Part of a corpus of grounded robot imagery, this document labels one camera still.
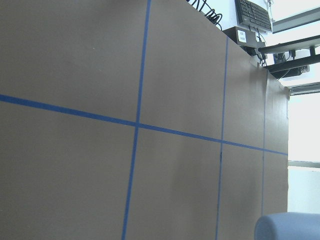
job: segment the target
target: white foam cylinder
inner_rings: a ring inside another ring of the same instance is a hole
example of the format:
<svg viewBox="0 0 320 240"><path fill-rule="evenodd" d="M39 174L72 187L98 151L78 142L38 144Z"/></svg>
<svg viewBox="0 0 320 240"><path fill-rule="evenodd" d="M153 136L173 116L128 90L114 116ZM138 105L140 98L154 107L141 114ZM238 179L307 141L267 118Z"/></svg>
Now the white foam cylinder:
<svg viewBox="0 0 320 240"><path fill-rule="evenodd" d="M256 222L255 240L320 240L320 214L283 212Z"/></svg>

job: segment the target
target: black box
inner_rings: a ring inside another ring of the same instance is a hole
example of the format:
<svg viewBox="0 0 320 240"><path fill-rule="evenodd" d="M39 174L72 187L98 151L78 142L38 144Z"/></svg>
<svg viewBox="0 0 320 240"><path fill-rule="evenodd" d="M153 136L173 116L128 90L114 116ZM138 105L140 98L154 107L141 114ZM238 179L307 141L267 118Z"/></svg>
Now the black box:
<svg viewBox="0 0 320 240"><path fill-rule="evenodd" d="M256 33L253 31L234 26L223 32L239 46L257 48Z"/></svg>

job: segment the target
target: cardboard wall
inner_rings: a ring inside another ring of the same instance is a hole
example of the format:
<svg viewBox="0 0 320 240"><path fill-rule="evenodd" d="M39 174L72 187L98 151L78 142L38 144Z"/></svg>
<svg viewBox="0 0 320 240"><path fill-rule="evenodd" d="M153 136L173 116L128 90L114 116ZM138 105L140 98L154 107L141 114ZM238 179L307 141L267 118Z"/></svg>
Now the cardboard wall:
<svg viewBox="0 0 320 240"><path fill-rule="evenodd" d="M287 93L187 2L1 11L3 239L248 240L287 210Z"/></svg>

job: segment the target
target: label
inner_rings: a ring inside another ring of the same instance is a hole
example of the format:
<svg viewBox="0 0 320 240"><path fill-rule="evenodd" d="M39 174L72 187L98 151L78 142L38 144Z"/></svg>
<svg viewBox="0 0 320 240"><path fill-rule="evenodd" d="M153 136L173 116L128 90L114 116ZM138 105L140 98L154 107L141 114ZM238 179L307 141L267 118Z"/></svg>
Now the label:
<svg viewBox="0 0 320 240"><path fill-rule="evenodd" d="M239 42L246 43L247 42L246 32L238 30L238 39L239 39Z"/></svg>

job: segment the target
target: black keyboard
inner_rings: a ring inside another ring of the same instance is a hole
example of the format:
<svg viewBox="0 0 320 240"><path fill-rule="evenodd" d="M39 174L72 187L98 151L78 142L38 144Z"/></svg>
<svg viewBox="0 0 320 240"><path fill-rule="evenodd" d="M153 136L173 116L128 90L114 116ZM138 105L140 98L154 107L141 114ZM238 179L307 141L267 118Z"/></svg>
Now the black keyboard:
<svg viewBox="0 0 320 240"><path fill-rule="evenodd" d="M261 6L247 0L235 0L235 7L240 24L267 32L272 31L269 13Z"/></svg>

